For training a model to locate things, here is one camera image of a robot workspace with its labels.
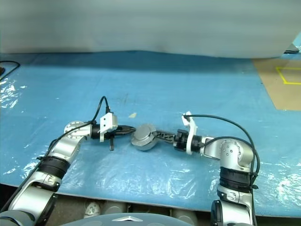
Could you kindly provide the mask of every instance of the clear plastic wrap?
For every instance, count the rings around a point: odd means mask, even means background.
[[[34,58],[30,64],[29,57]],[[251,61],[146,52],[16,59],[23,66],[0,85],[1,183],[19,185],[65,125],[90,120],[106,95],[119,124],[152,123],[176,132],[185,129],[181,114],[187,110],[239,122],[261,158],[256,214],[300,217],[301,112],[274,108]],[[199,135],[245,138],[224,122],[196,119],[196,124]],[[219,167],[218,161],[187,155],[166,143],[143,152],[131,146],[130,136],[117,137],[115,150],[109,151],[108,142],[88,140],[59,192],[210,210],[218,198]]]

